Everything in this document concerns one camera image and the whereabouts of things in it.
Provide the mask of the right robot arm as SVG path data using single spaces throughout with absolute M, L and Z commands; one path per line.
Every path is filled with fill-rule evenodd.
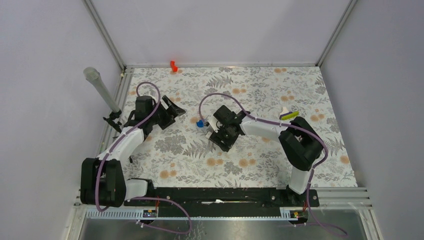
M 208 124 L 211 130 L 206 138 L 224 152 L 232 148 L 239 136 L 257 136 L 281 144 L 292 165 L 287 201 L 299 206 L 307 199 L 312 168 L 325 148 L 304 118 L 297 116 L 285 123 L 257 118 L 248 111 L 217 110 Z

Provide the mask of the white remote control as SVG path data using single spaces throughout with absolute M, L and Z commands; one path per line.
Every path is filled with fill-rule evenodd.
M 205 120 L 204 126 L 207 127 L 207 133 L 205 134 L 205 137 L 209 139 L 213 133 L 218 133 L 222 124 L 211 115 L 208 116 L 208 118 Z

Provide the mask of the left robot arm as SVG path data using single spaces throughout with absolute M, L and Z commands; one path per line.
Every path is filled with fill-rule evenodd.
M 136 198 L 148 206 L 155 200 L 155 192 L 142 178 L 126 178 L 122 163 L 130 161 L 131 155 L 158 125 L 162 130 L 176 122 L 186 113 L 167 96 L 157 103 L 152 96 L 138 96 L 135 109 L 118 138 L 96 158 L 86 158 L 81 165 L 80 200 L 86 205 L 120 207 L 125 201 Z

